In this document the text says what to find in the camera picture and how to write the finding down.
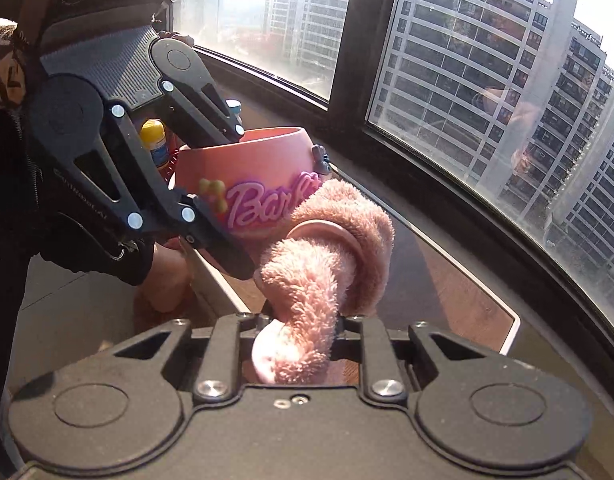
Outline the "operator hand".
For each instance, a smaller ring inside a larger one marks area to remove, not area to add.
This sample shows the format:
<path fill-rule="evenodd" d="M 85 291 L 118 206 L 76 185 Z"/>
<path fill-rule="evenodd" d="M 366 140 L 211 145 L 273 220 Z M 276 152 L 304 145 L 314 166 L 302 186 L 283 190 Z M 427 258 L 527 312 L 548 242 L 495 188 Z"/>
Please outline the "operator hand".
<path fill-rule="evenodd" d="M 181 315 L 194 297 L 191 282 L 192 272 L 181 240 L 176 237 L 164 245 L 156 243 L 151 269 L 136 292 L 135 312 L 151 318 Z"/>

